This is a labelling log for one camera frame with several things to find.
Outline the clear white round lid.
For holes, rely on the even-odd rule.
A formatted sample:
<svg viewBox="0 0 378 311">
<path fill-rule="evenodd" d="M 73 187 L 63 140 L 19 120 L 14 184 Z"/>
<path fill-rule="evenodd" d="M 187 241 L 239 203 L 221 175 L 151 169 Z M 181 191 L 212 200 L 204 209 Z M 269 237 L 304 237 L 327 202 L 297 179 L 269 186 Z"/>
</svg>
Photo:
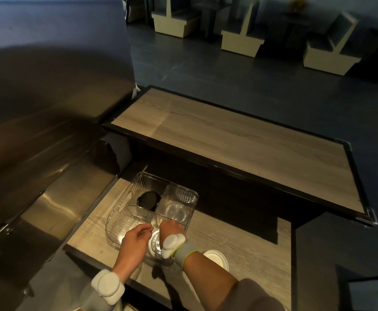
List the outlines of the clear white round lid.
<svg viewBox="0 0 378 311">
<path fill-rule="evenodd" d="M 148 251 L 150 256 L 156 258 L 162 258 L 161 256 L 161 247 L 160 247 L 160 231 L 154 230 L 152 233 L 152 237 L 148 242 Z"/>
</svg>

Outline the grey sleeve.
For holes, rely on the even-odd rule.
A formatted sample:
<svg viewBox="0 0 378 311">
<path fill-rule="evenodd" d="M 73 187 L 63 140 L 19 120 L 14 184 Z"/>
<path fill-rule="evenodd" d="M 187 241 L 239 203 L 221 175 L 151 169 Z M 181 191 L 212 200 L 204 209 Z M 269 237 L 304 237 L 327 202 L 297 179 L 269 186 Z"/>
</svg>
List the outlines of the grey sleeve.
<svg viewBox="0 0 378 311">
<path fill-rule="evenodd" d="M 285 311 L 281 302 L 252 279 L 238 281 L 216 311 Z"/>
</svg>

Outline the clear plastic organizer bin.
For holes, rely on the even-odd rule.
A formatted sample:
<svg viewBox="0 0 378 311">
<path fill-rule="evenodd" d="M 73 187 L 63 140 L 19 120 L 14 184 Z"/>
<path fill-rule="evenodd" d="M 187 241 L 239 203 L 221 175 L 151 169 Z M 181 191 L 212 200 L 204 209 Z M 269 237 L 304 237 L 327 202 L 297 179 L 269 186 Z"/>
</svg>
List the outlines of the clear plastic organizer bin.
<svg viewBox="0 0 378 311">
<path fill-rule="evenodd" d="M 137 198 L 148 191 L 155 191 L 161 195 L 161 200 L 155 211 L 150 211 L 136 205 Z M 187 207 L 189 213 L 185 224 L 186 231 L 194 214 L 199 195 L 197 192 L 172 183 L 147 172 L 139 172 L 128 185 L 124 193 L 116 200 L 110 211 L 105 234 L 108 243 L 119 249 L 125 234 L 139 224 L 150 223 L 154 230 L 159 230 L 163 221 L 171 220 L 164 216 L 164 208 L 168 202 L 177 202 Z M 169 267 L 172 259 L 150 256 L 147 249 L 144 262 L 150 266 Z"/>
</svg>

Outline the person's left hand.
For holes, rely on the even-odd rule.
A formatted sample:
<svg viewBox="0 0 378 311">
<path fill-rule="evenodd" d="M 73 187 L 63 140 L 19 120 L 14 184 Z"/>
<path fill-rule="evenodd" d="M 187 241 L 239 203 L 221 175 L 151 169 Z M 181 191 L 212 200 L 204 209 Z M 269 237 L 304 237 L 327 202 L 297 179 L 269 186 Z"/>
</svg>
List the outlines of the person's left hand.
<svg viewBox="0 0 378 311">
<path fill-rule="evenodd" d="M 135 226 L 133 229 L 129 230 L 122 239 L 120 251 L 133 251 L 142 260 L 148 249 L 149 240 L 150 238 L 137 238 Z"/>
</svg>

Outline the black round lid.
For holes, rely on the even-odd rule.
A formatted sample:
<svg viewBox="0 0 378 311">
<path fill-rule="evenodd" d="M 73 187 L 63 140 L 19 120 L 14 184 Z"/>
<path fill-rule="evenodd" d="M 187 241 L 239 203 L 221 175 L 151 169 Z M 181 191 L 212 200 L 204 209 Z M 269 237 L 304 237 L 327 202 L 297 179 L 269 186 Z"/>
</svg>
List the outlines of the black round lid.
<svg viewBox="0 0 378 311">
<path fill-rule="evenodd" d="M 155 191 L 148 191 L 137 198 L 136 205 L 150 211 L 155 211 L 160 200 L 161 195 L 159 193 Z"/>
</svg>

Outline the dark dining table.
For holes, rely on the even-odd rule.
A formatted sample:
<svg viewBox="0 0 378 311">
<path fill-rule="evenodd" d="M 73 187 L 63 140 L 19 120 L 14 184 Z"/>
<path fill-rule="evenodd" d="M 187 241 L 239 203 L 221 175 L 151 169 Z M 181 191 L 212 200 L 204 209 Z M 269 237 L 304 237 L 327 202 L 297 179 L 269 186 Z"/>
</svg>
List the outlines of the dark dining table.
<svg viewBox="0 0 378 311">
<path fill-rule="evenodd" d="M 283 49 L 301 55 L 306 48 L 306 36 L 311 27 L 308 15 L 283 12 L 281 21 L 285 25 L 285 31 L 280 45 Z"/>
<path fill-rule="evenodd" d="M 213 31 L 217 14 L 222 10 L 229 9 L 231 3 L 227 2 L 227 0 L 202 0 L 195 3 L 193 6 L 200 10 L 202 18 L 205 18 L 205 23 L 203 23 L 203 38 L 209 42 L 214 41 L 216 37 Z"/>
</svg>

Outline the white left wrist tracker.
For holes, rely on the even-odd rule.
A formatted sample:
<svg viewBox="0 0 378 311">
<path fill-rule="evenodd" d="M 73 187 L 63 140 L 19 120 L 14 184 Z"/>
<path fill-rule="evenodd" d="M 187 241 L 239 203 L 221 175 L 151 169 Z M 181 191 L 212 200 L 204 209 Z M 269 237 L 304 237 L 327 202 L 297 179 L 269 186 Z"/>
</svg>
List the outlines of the white left wrist tracker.
<svg viewBox="0 0 378 311">
<path fill-rule="evenodd" d="M 91 286 L 111 306 L 116 305 L 125 292 L 125 286 L 118 275 L 107 269 L 96 274 L 91 281 Z"/>
</svg>

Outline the wooden counter shelf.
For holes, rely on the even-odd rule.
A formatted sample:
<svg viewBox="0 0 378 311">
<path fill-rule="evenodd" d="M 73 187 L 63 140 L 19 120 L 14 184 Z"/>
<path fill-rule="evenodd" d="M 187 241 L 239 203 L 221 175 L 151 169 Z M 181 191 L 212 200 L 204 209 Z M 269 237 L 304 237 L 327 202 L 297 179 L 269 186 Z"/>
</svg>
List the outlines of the wooden counter shelf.
<svg viewBox="0 0 378 311">
<path fill-rule="evenodd" d="M 355 221 L 371 207 L 349 142 L 149 85 L 103 127 Z"/>
</svg>

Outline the beige booth seat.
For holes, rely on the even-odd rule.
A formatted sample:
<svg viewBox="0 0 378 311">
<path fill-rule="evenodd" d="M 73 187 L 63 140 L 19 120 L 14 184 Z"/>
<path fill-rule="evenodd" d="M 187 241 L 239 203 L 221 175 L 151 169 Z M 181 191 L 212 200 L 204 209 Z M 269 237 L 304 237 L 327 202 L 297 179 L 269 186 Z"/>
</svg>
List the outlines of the beige booth seat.
<svg viewBox="0 0 378 311">
<path fill-rule="evenodd" d="M 327 31 L 311 32 L 307 36 L 303 66 L 335 75 L 345 75 L 362 57 L 345 46 L 359 20 L 350 13 L 341 12 Z"/>
<path fill-rule="evenodd" d="M 255 57 L 264 44 L 269 27 L 257 23 L 260 2 L 251 3 L 243 19 L 229 19 L 222 29 L 221 49 L 240 55 Z"/>
<path fill-rule="evenodd" d="M 151 11 L 155 31 L 178 38 L 194 32 L 200 25 L 201 16 L 191 0 L 166 0 L 164 9 Z"/>
</svg>

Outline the person's right hand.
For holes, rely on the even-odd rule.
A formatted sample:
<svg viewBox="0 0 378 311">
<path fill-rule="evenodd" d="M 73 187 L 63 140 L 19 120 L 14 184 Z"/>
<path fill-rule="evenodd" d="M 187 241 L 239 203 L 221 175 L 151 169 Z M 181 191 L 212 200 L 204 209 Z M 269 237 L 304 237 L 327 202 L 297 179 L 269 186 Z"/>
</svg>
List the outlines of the person's right hand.
<svg viewBox="0 0 378 311">
<path fill-rule="evenodd" d="M 159 226 L 159 241 L 160 247 L 163 247 L 163 243 L 169 235 L 177 235 L 182 234 L 186 235 L 184 231 L 183 225 L 180 223 L 170 220 L 170 221 L 163 221 Z"/>
</svg>

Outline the stainless steel counter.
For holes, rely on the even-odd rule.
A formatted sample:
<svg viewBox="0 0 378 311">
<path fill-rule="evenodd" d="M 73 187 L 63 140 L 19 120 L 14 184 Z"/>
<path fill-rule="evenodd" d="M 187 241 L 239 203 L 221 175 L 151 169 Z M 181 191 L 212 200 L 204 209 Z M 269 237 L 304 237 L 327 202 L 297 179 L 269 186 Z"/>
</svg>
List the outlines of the stainless steel counter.
<svg viewBox="0 0 378 311">
<path fill-rule="evenodd" d="M 0 48 L 0 311 L 31 295 L 52 258 L 120 171 L 102 121 L 134 89 L 113 53 Z"/>
</svg>

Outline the white wrist tracker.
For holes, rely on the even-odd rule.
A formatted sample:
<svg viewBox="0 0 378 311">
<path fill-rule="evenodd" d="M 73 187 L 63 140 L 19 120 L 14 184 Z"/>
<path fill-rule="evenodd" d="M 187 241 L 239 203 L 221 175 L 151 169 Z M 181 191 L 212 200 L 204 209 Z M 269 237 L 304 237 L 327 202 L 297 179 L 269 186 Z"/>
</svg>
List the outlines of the white wrist tracker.
<svg viewBox="0 0 378 311">
<path fill-rule="evenodd" d="M 125 286 L 118 275 L 107 269 L 96 274 L 91 281 L 91 286 L 111 306 L 116 305 L 125 292 Z"/>
<path fill-rule="evenodd" d="M 163 259 L 170 258 L 173 253 L 184 244 L 186 241 L 185 235 L 179 234 L 172 234 L 169 235 L 163 242 L 162 249 L 161 249 L 161 256 Z"/>
</svg>

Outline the person's right forearm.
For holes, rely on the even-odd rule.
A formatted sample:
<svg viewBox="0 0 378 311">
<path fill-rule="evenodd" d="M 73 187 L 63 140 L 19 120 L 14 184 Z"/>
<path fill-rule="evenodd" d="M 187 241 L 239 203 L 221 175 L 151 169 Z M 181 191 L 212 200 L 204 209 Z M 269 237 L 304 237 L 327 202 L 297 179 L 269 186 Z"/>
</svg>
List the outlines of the person's right forearm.
<svg viewBox="0 0 378 311">
<path fill-rule="evenodd" d="M 216 310 L 239 282 L 231 273 L 198 251 L 186 257 L 183 271 L 206 311 Z"/>
</svg>

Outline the grey wrist band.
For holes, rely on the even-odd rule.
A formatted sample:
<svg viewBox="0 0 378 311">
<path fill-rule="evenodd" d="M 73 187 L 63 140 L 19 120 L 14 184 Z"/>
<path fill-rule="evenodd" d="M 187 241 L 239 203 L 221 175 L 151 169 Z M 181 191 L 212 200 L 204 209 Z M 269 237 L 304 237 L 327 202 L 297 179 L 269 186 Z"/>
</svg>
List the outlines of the grey wrist band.
<svg viewBox="0 0 378 311">
<path fill-rule="evenodd" d="M 173 252 L 171 257 L 175 264 L 183 270 L 186 258 L 194 252 L 199 252 L 197 246 L 192 241 L 185 240 L 184 243 Z"/>
</svg>

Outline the person's left forearm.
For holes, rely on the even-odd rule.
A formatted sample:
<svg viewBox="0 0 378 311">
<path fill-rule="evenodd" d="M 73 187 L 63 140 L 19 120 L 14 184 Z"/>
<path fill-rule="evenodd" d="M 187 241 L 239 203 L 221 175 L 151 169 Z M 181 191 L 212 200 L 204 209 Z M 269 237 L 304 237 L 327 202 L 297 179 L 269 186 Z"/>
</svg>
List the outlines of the person's left forearm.
<svg viewBox="0 0 378 311">
<path fill-rule="evenodd" d="M 112 272 L 114 272 L 118 276 L 120 282 L 124 284 L 137 270 L 140 264 L 141 259 L 133 251 L 120 251 Z"/>
</svg>

